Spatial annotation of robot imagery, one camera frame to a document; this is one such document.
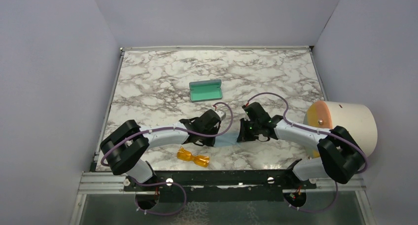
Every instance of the white marble surface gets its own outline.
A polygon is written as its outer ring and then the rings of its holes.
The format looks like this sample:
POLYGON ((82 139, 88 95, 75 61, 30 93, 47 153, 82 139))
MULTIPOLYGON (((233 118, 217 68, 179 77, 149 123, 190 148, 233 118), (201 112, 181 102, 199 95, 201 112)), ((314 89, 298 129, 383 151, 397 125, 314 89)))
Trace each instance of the white marble surface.
MULTIPOLYGON (((209 102, 190 102, 189 82, 221 79, 222 101, 234 113, 230 132, 238 132, 239 119, 245 113, 241 106, 260 92, 275 92, 290 104, 288 118, 303 122, 305 111, 323 95, 307 50, 173 50, 127 51, 122 63, 109 118, 107 137, 120 124, 135 119, 139 125, 157 126, 182 118, 200 116, 212 109, 209 102)), ((282 114, 284 104, 274 96, 255 99, 273 116, 282 114)), ((226 128, 229 115, 220 132, 226 128)), ((282 169, 298 158, 306 158, 305 150, 291 142, 270 140, 245 142, 220 148, 186 144, 193 154, 210 157, 208 168, 177 159, 180 145, 148 150, 142 159, 154 170, 243 170, 282 169)), ((97 171, 110 171, 98 163, 97 171)))

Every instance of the green container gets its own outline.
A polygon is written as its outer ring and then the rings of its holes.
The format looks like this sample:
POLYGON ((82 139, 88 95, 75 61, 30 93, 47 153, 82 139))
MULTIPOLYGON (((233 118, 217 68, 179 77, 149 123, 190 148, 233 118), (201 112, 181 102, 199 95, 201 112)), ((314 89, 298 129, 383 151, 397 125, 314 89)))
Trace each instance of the green container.
POLYGON ((190 100, 192 103, 222 99, 222 80, 204 80, 190 82, 190 100))

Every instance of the marble table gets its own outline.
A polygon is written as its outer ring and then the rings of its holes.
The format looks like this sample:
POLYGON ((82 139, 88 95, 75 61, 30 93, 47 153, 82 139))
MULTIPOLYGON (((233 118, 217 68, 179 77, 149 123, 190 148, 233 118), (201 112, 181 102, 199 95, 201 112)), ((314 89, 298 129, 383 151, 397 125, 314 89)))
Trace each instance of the marble table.
MULTIPOLYGON (((157 126, 182 118, 200 116, 217 101, 190 102, 189 82, 221 79, 223 102, 234 113, 230 136, 238 135, 239 119, 245 116, 241 106, 260 92, 275 92, 290 104, 288 118, 303 122, 306 110, 323 94, 307 49, 255 50, 140 50, 126 51, 111 103, 104 137, 120 124, 135 119, 139 125, 157 126)), ((273 116, 282 114, 284 104, 275 96, 255 99, 273 116)), ((228 111, 226 107, 218 108, 228 111)), ((226 128, 230 116, 221 125, 226 128)), ((177 159, 180 145, 148 150, 142 159, 154 170, 248 170, 283 169, 298 158, 306 158, 305 149, 295 143, 224 143, 221 147, 182 145, 193 154, 210 157, 207 168, 177 159)), ((110 171, 97 164, 96 171, 110 171)))

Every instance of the purple cable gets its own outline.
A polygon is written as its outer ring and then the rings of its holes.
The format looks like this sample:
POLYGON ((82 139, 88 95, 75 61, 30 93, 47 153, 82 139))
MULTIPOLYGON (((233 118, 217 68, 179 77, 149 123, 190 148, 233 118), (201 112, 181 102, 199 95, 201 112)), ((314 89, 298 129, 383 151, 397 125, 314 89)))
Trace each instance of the purple cable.
MULTIPOLYGON (((270 94, 270 95, 274 95, 274 96, 276 96, 276 97, 279 97, 280 99, 282 99, 283 101, 284 101, 284 103, 286 104, 286 109, 284 110, 284 112, 283 112, 283 120, 284 121, 286 121, 286 123, 287 124, 289 124, 289 125, 293 125, 293 126, 295 126, 295 127, 297 127, 297 128, 300 128, 300 129, 303 129, 303 130, 306 130, 306 131, 310 131, 310 132, 314 132, 314 133, 317 133, 316 132, 316 130, 312 130, 312 129, 310 129, 310 128, 307 128, 307 127, 305 127, 305 126, 303 126, 303 125, 298 125, 298 124, 295 124, 295 123, 292 123, 292 122, 290 122, 287 118, 286 118, 286 113, 287 113, 287 111, 289 110, 289 103, 286 101, 286 99, 284 98, 284 97, 282 97, 282 96, 280 96, 279 94, 276 94, 276 93, 271 93, 271 92, 263 92, 263 93, 258 93, 258 94, 256 94, 256 95, 254 95, 254 96, 252 96, 248 101, 247 101, 247 104, 249 103, 249 101, 251 101, 252 99, 254 99, 255 97, 257 97, 257 96, 260 96, 260 95, 263 95, 263 94, 270 94)), ((334 134, 332 134, 332 133, 330 133, 330 132, 326 132, 326 131, 319 131, 319 133, 321 133, 321 134, 325 134, 325 135, 329 135, 329 136, 331 136, 331 137, 334 137, 334 138, 336 138, 336 139, 338 139, 338 140, 340 140, 340 141, 342 141, 342 142, 344 142, 344 143, 346 143, 346 144, 348 144, 350 147, 352 147, 353 149, 355 149, 362 157, 363 157, 363 159, 364 159, 364 167, 363 167, 363 169, 361 169, 361 170, 359 170, 358 172, 357 172, 357 174, 358 173, 362 173, 362 172, 364 172, 364 171, 366 171, 366 169, 367 169, 367 167, 368 167, 368 165, 369 165, 369 160, 367 159, 367 156, 366 156, 366 154, 364 154, 364 152, 361 150, 361 149, 359 149, 356 145, 354 145, 353 143, 351 143, 350 141, 348 141, 348 140, 346 140, 346 139, 344 139, 344 138, 341 138, 340 136, 338 136, 338 135, 334 135, 334 134)), ((324 208, 324 209, 321 209, 321 210, 308 210, 308 209, 299 209, 298 211, 302 211, 302 212, 306 212, 306 213, 320 213, 320 212, 324 212, 324 211, 326 211, 326 210, 328 210, 328 209, 330 209, 330 208, 332 208, 334 205, 335 205, 335 201, 337 201, 337 199, 338 199, 338 185, 337 185, 337 182, 335 182, 335 189, 336 189, 336 195, 335 195, 335 197, 334 197, 334 200, 331 202, 331 204, 330 205, 328 205, 326 208, 324 208)))
MULTIPOLYGON (((183 128, 176 128, 176 130, 180 130, 180 131, 184 131, 184 132, 187 132, 187 133, 190 133, 190 134, 194 134, 194 135, 198 135, 198 136, 203 136, 203 137, 216 137, 216 136, 220 136, 220 135, 223 135, 223 134, 225 134, 228 130, 229 130, 229 128, 231 128, 231 125, 232 125, 232 122, 233 122, 233 120, 234 120, 234 115, 232 114, 232 109, 231 109, 231 107, 228 105, 228 104, 226 104, 226 103, 224 103, 224 102, 217 102, 217 103, 215 103, 215 104, 213 104, 213 106, 215 107, 216 105, 218 105, 218 104, 223 104, 223 105, 225 105, 227 108, 228 108, 228 110, 229 110, 229 113, 231 114, 231 121, 229 122, 229 125, 228 125, 228 127, 224 130, 224 131, 222 131, 221 133, 218 133, 218 134, 216 134, 216 135, 206 135, 206 134, 201 134, 201 133, 198 133, 198 132, 194 132, 194 131, 191 131, 191 130, 188 130, 188 129, 183 129, 183 128)), ((156 128, 156 129, 151 129, 153 132, 156 132, 156 131, 162 131, 162 130, 172 130, 173 129, 173 127, 160 127, 160 128, 156 128)), ((115 151, 115 149, 117 149, 118 147, 120 147, 121 145, 123 145, 124 143, 126 143, 127 141, 129 141, 129 140, 131 140, 131 139, 133 139, 133 138, 135 138, 135 137, 137 137, 137 136, 139 136, 139 135, 142 135, 142 134, 146 134, 146 133, 149 133, 149 130, 143 130, 143 131, 139 131, 138 133, 135 133, 135 134, 133 134, 133 135, 131 135, 131 136, 129 136, 129 137, 127 137, 127 138, 125 138, 124 140, 122 140, 121 142, 119 142, 117 145, 115 145, 113 148, 111 148, 109 151, 107 151, 105 154, 104 154, 104 156, 103 156, 103 158, 100 160, 100 164, 101 165, 103 165, 103 166, 106 166, 106 167, 108 167, 109 166, 109 164, 107 164, 107 163, 105 163, 105 159, 113 152, 113 151, 115 151)))
POLYGON ((335 201, 337 201, 337 198, 338 198, 338 185, 337 185, 337 182, 335 182, 335 197, 334 197, 334 200, 327 206, 327 207, 325 207, 325 208, 323 208, 323 209, 320 209, 320 210, 310 210, 310 209, 304 209, 304 208, 299 208, 299 207, 295 207, 295 206, 293 206, 293 205, 290 205, 290 203, 287 201, 287 200, 284 200, 288 205, 289 205, 289 207, 290 208, 292 208, 292 209, 296 209, 297 211, 301 211, 301 212, 305 212, 305 213, 311 213, 311 214, 315 214, 315 213, 321 213, 321 212, 325 212, 325 211, 327 211, 328 209, 330 209, 330 208, 332 208, 332 207, 334 207, 334 205, 335 205, 335 201))
POLYGON ((181 205, 181 207, 179 209, 177 209, 174 212, 170 212, 170 213, 158 213, 158 212, 152 212, 152 211, 144 210, 144 209, 142 209, 138 205, 137 199, 135 199, 136 206, 138 207, 139 210, 143 211, 144 213, 154 214, 154 215, 158 215, 158 216, 171 216, 171 215, 178 214, 186 206, 186 201, 187 201, 186 191, 184 190, 184 188, 179 183, 175 183, 175 182, 158 182, 158 183, 153 183, 153 184, 143 184, 143 183, 139 183, 135 178, 133 178, 133 177, 131 177, 131 178, 135 181, 135 183, 137 185, 142 186, 142 187, 155 187, 155 186, 160 186, 160 185, 173 184, 173 185, 178 186, 181 189, 181 191, 183 191, 183 195, 184 195, 183 204, 181 205))

